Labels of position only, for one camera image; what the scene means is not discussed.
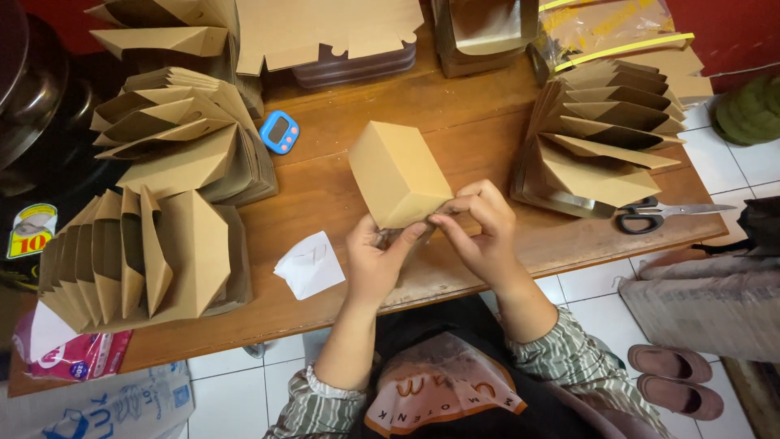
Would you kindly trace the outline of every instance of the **wooden table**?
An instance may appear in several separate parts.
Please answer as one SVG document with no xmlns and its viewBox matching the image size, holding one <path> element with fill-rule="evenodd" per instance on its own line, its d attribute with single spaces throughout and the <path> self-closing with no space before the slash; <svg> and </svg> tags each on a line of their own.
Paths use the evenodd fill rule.
<svg viewBox="0 0 780 439">
<path fill-rule="evenodd" d="M 333 324 L 346 293 L 341 283 L 297 301 L 273 274 L 301 239 L 324 230 L 346 271 L 344 237 L 367 212 L 346 149 L 370 120 L 420 128 L 453 190 L 483 178 L 507 188 L 510 158 L 523 138 L 539 91 L 529 60 L 472 77 L 447 80 L 434 53 L 432 20 L 417 34 L 417 64 L 397 76 L 319 91 L 297 87 L 286 70 L 266 79 L 266 112 L 286 111 L 301 127 L 288 155 L 274 157 L 280 194 L 242 207 L 255 299 L 222 316 L 136 330 L 121 370 L 129 372 L 238 348 Z M 653 172 L 661 202 L 711 202 L 682 147 L 659 154 L 682 163 Z M 517 213 L 516 253 L 535 277 L 627 258 L 727 233 L 719 215 L 673 216 L 658 231 L 627 235 L 607 220 L 585 220 L 510 202 Z M 460 218 L 467 231 L 474 221 Z M 417 253 L 400 288 L 380 312 L 393 312 L 488 289 L 437 232 Z M 16 357 L 12 396 L 51 388 L 25 379 Z"/>
</svg>

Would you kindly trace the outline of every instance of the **striped sleeve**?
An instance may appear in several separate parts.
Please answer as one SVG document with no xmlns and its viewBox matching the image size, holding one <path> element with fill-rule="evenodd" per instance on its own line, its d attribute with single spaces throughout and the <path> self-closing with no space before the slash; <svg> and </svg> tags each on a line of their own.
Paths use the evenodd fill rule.
<svg viewBox="0 0 780 439">
<path fill-rule="evenodd" d="M 526 344 L 507 340 L 507 347 L 520 372 L 556 384 L 591 407 L 642 419 L 665 439 L 674 439 L 628 373 L 596 347 L 568 309 L 558 307 L 558 322 L 544 337 Z"/>
<path fill-rule="evenodd" d="M 346 437 L 365 404 L 365 392 L 328 386 L 317 379 L 309 365 L 290 380 L 289 402 L 264 439 Z"/>
</svg>

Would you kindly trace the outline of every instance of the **person's right hand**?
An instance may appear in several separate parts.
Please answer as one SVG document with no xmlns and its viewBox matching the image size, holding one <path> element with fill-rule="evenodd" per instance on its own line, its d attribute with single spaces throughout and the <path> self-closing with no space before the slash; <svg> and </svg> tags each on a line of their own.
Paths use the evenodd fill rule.
<svg viewBox="0 0 780 439">
<path fill-rule="evenodd" d="M 489 180 L 468 184 L 430 215 L 452 243 L 463 263 L 494 290 L 511 288 L 525 271 L 515 257 L 515 213 Z M 449 214 L 468 212 L 482 233 L 469 237 Z"/>
</svg>

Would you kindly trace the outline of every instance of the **brown shoe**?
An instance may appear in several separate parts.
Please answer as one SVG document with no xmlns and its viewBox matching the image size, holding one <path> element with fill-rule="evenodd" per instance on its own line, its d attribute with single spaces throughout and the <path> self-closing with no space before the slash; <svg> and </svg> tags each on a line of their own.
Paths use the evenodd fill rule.
<svg viewBox="0 0 780 439">
<path fill-rule="evenodd" d="M 636 387 L 647 402 L 699 421 L 712 421 L 723 414 L 721 395 L 699 384 L 642 375 Z"/>
<path fill-rule="evenodd" d="M 641 373 L 687 383 L 706 383 L 712 379 L 710 363 L 689 349 L 635 344 L 629 349 L 629 363 Z"/>
</svg>

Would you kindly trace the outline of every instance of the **scissors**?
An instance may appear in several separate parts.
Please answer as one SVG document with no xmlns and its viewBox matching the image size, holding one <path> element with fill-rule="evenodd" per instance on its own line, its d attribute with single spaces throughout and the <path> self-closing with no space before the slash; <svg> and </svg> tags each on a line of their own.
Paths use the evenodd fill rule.
<svg viewBox="0 0 780 439">
<path fill-rule="evenodd" d="M 639 235 L 649 234 L 657 230 L 664 223 L 664 218 L 671 215 L 701 215 L 705 213 L 720 213 L 736 209 L 733 205 L 723 204 L 688 204 L 688 205 L 663 205 L 655 197 L 647 197 L 640 202 L 624 205 L 618 210 L 626 210 L 628 213 L 620 213 L 615 222 L 623 233 Z M 649 224 L 643 229 L 632 229 L 626 225 L 627 220 L 645 220 Z"/>
</svg>

